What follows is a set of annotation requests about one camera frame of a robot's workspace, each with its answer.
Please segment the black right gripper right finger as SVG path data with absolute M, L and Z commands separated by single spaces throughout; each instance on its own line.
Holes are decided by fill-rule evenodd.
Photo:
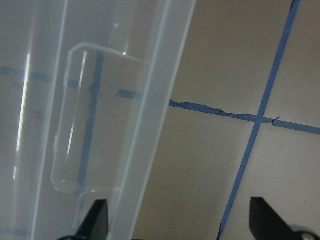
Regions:
M 262 197 L 251 197 L 249 229 L 256 240 L 318 240 L 309 229 L 289 226 Z

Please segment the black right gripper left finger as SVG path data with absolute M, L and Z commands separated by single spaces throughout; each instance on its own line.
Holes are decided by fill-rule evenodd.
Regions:
M 74 235 L 60 240 L 106 240 L 109 234 L 109 211 L 107 199 L 95 200 Z

